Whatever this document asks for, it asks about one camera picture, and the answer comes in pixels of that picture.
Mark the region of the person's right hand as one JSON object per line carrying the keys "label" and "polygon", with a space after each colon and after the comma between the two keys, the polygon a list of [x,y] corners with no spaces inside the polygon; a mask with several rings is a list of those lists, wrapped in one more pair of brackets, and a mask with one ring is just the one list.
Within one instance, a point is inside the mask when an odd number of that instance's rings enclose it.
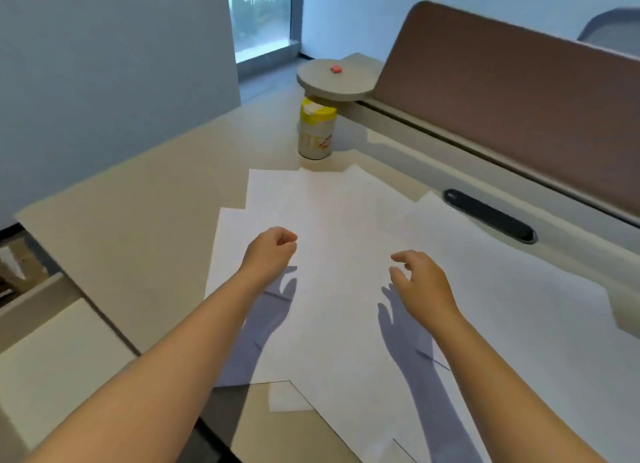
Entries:
{"label": "person's right hand", "polygon": [[421,251],[404,250],[390,258],[404,265],[401,270],[412,282],[411,294],[401,298],[406,310],[432,336],[441,338],[462,318],[445,272]]}

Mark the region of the person's left hand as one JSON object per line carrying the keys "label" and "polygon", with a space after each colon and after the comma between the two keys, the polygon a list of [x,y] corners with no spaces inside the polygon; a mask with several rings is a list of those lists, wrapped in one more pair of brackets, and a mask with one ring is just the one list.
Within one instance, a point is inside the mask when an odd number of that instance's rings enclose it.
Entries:
{"label": "person's left hand", "polygon": [[270,228],[248,245],[238,269],[241,276],[256,289],[264,290],[284,273],[291,258],[281,258],[273,251]]}

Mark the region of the person's right forearm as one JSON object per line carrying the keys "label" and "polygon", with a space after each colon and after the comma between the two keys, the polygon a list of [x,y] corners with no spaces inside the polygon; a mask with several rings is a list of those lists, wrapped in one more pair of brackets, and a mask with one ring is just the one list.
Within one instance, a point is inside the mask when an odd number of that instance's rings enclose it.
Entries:
{"label": "person's right forearm", "polygon": [[459,312],[416,319],[447,359],[493,463],[607,463]]}

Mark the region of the person's left forearm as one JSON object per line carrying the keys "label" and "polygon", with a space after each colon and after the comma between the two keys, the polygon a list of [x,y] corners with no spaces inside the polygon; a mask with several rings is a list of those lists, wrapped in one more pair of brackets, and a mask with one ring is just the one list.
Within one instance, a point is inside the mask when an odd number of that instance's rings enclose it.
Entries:
{"label": "person's left forearm", "polygon": [[273,280],[240,269],[73,411],[25,463],[175,463],[215,383],[251,381],[255,343],[232,348]]}

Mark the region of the white paper sheet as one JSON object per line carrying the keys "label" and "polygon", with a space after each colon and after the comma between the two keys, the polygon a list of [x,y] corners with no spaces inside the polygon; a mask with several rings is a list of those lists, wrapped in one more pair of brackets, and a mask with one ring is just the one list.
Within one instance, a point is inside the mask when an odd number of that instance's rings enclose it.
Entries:
{"label": "white paper sheet", "polygon": [[289,198],[278,211],[258,214],[298,234],[292,257],[298,279],[291,309],[270,337],[285,380],[316,391],[323,378],[358,379],[356,373],[385,353],[378,304],[386,304],[388,256],[402,243],[382,229],[413,205],[364,170],[334,192]]}
{"label": "white paper sheet", "polygon": [[[640,463],[640,341],[617,329],[604,288],[512,249],[432,193],[382,227],[447,272],[463,315],[610,463]],[[490,463],[452,370],[397,291],[381,287],[385,353],[354,382],[299,386],[366,463],[395,441],[418,463]]]}
{"label": "white paper sheet", "polygon": [[[221,208],[207,275],[208,297],[240,267],[248,245],[268,229],[258,214],[243,209]],[[288,266],[253,303],[232,346],[214,388],[283,382],[273,355],[270,337],[285,321],[297,289],[296,266]]]}
{"label": "white paper sheet", "polygon": [[246,189],[246,211],[278,211],[289,198],[311,191],[334,192],[359,176],[362,168],[353,164],[344,171],[250,169]]}

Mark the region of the yellow-lidded wipes canister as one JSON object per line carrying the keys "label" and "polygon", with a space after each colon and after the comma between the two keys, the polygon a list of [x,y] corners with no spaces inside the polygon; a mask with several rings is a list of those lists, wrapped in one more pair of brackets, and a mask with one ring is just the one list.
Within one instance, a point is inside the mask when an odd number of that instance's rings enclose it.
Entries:
{"label": "yellow-lidded wipes canister", "polygon": [[305,97],[300,106],[298,153],[309,160],[322,160],[332,153],[338,111]]}

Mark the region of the round beige desk shelf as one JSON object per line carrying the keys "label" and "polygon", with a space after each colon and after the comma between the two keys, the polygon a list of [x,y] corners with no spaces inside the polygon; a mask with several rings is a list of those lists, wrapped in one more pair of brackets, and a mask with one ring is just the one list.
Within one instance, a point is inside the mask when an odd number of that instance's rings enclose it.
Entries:
{"label": "round beige desk shelf", "polygon": [[[342,67],[333,74],[331,67]],[[372,95],[384,63],[367,55],[356,53],[343,59],[313,59],[297,69],[297,81],[305,95],[332,102],[356,102]]]}

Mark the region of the brown desk partition panel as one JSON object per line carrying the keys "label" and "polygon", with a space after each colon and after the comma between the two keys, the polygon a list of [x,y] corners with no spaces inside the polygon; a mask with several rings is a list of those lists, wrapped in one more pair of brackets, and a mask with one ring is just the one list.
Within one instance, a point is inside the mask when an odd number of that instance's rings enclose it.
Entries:
{"label": "brown desk partition panel", "polygon": [[640,59],[421,1],[372,96],[640,224]]}

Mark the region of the white side cabinet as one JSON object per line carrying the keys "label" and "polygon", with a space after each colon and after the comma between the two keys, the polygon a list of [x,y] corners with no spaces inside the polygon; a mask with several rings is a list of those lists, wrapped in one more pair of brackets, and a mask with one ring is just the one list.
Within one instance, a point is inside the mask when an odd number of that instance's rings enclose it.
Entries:
{"label": "white side cabinet", "polygon": [[20,463],[135,358],[63,273],[0,308],[0,463]]}

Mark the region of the window with dark frame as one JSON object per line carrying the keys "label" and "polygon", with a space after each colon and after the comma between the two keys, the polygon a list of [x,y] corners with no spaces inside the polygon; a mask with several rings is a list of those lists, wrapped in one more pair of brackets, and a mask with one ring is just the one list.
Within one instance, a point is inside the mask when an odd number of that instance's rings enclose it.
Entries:
{"label": "window with dark frame", "polygon": [[303,0],[228,0],[240,82],[299,58]]}

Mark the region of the light wooden furniture frame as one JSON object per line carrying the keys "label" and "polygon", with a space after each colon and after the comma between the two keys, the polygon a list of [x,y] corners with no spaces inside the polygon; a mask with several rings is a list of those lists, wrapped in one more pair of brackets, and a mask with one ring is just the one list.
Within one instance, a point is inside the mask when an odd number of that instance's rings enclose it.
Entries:
{"label": "light wooden furniture frame", "polygon": [[0,240],[0,307],[46,281],[51,267],[25,230]]}

